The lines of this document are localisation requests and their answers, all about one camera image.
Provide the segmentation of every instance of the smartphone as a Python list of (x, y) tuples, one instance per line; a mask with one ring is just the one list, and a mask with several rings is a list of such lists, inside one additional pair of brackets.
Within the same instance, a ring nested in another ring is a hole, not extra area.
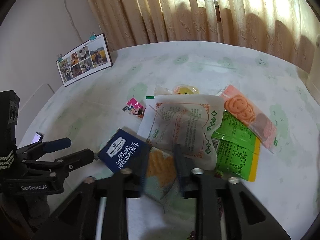
[(43, 139), (43, 135), (41, 133), (36, 132), (31, 143), (41, 141), (42, 139)]

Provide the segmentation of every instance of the electrical cable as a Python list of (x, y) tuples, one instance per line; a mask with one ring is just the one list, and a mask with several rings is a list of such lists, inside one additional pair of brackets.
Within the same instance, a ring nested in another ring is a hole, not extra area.
[(67, 13), (68, 13), (68, 15), (69, 15), (69, 19), (70, 19), (70, 22), (71, 22), (72, 27), (74, 28), (74, 30), (75, 30), (75, 32), (76, 32), (79, 40), (81, 41), (81, 43), (83, 43), (83, 41), (82, 41), (82, 39), (81, 39), (81, 37), (80, 37), (79, 31), (78, 31), (78, 29), (76, 28), (75, 23), (73, 22), (71, 13), (69, 12), (69, 10), (68, 10), (68, 8), (67, 8), (67, 0), (64, 0), (64, 6), (65, 6), (66, 11), (67, 11)]

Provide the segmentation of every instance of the tablecloth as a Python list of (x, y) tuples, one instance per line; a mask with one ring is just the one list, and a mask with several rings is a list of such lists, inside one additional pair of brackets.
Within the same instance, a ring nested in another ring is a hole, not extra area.
[[(253, 49), (204, 41), (140, 45), (115, 51), (111, 57), (112, 67), (61, 87), (34, 119), (20, 147), (41, 132), (44, 141), (72, 140), (70, 148), (46, 154), (42, 160), (85, 148), (98, 152), (118, 128), (136, 134), (141, 121), (122, 109), (132, 97), (145, 104), (156, 83), (169, 89), (187, 84), (211, 95), (231, 84), (274, 122), (281, 139), (275, 155), (261, 146), (256, 181), (243, 183), (293, 240), (305, 234), (319, 212), (320, 194), (320, 106), (304, 85), (306, 72)], [(51, 211), (85, 177), (111, 175), (96, 160), (70, 172), (65, 192), (48, 196)], [(186, 239), (194, 215), (188, 214), (192, 208), (179, 207), (182, 202), (173, 206), (173, 211), (184, 209), (182, 213), (164, 214), (158, 203), (146, 197), (129, 200), (130, 239), (153, 239), (157, 234), (161, 239), (164, 233), (166, 239)]]

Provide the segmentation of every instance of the blue cracker package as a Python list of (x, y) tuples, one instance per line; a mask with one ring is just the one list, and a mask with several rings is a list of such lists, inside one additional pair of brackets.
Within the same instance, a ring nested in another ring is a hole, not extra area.
[(119, 129), (98, 153), (100, 160), (113, 172), (125, 166), (132, 155), (139, 155), (145, 142)]

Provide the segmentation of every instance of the photo frame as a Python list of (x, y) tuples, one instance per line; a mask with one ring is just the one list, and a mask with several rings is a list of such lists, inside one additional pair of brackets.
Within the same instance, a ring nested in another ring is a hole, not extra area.
[(57, 60), (58, 70), (65, 87), (112, 65), (104, 33), (84, 42)]

